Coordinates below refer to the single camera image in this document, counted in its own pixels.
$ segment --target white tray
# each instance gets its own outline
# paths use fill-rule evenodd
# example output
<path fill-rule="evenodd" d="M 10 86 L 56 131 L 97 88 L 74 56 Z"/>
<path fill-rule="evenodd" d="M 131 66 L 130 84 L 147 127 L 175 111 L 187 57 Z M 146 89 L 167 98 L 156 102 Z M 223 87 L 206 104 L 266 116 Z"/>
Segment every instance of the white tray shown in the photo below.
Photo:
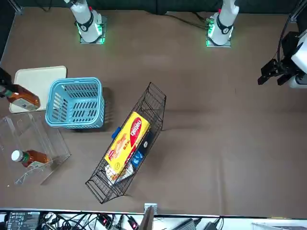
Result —
<path fill-rule="evenodd" d="M 66 67 L 55 66 L 36 69 L 20 69 L 15 74 L 14 84 L 21 85 L 39 97 L 40 107 L 37 111 L 46 110 L 48 94 L 53 81 L 66 78 Z M 10 104 L 11 113 L 29 112 L 14 104 Z"/>

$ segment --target red logo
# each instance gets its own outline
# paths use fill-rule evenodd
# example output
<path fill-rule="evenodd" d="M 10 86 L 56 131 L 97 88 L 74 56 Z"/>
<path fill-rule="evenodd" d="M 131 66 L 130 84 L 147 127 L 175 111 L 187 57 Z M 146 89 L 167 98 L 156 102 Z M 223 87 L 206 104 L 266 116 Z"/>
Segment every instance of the red logo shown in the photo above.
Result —
<path fill-rule="evenodd" d="M 112 150 L 112 151 L 109 153 L 109 160 L 112 160 L 113 154 L 114 154 L 114 150 Z"/>
<path fill-rule="evenodd" d="M 125 165 L 126 165 L 127 162 L 129 161 L 130 157 L 133 155 L 135 149 L 136 149 L 136 146 L 134 146 L 134 147 L 131 149 L 131 152 L 129 153 L 127 159 L 125 160 Z"/>
<path fill-rule="evenodd" d="M 139 117 L 135 118 L 132 125 L 131 125 L 131 129 L 130 129 L 130 144 L 131 144 L 131 147 L 136 142 L 136 140 L 137 140 L 137 138 L 140 134 L 141 127 L 142 127 L 141 119 Z"/>

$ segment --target brown bottle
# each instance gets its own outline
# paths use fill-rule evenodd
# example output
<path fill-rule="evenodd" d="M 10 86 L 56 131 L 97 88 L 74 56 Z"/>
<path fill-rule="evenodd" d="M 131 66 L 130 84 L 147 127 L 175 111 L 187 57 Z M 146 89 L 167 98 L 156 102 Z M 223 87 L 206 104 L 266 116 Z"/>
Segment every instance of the brown bottle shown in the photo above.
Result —
<path fill-rule="evenodd" d="M 16 162 L 21 162 L 26 168 L 39 167 L 49 162 L 49 159 L 46 154 L 37 152 L 35 150 L 28 150 L 25 152 L 15 150 L 12 153 L 12 160 Z"/>
<path fill-rule="evenodd" d="M 40 107 L 38 96 L 20 85 L 10 85 L 8 87 L 0 85 L 0 93 L 6 96 L 10 103 L 26 110 L 34 111 Z"/>

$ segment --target clear acrylic box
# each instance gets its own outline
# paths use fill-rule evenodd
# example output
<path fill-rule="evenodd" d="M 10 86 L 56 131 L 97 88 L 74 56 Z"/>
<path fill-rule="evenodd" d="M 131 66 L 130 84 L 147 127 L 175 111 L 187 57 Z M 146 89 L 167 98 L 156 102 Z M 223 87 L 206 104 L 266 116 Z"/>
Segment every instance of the clear acrylic box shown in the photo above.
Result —
<path fill-rule="evenodd" d="M 0 150 L 15 184 L 41 184 L 70 156 L 57 128 L 45 122 L 45 112 L 21 113 L 0 120 Z M 49 162 L 29 169 L 12 160 L 14 150 L 45 153 Z"/>

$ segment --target brown table surface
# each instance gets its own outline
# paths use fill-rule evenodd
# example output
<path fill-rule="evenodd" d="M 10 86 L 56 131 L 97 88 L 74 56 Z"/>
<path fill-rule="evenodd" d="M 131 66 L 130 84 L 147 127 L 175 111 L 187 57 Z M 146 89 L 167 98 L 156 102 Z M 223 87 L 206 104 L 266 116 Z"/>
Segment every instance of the brown table surface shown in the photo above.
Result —
<path fill-rule="evenodd" d="M 1 66 L 64 65 L 68 77 L 98 77 L 114 120 L 103 132 L 62 135 L 72 154 L 46 185 L 7 187 L 0 207 L 305 218 L 307 90 L 257 85 L 276 52 L 286 15 L 238 16 L 232 48 L 206 48 L 205 32 L 143 11 L 107 11 L 106 43 L 80 45 L 69 9 L 25 8 Z M 177 16 L 200 23 L 191 13 Z M 128 189 L 99 204 L 84 185 L 148 83 L 166 95 L 164 131 Z M 2 100 L 1 115 L 8 115 Z"/>

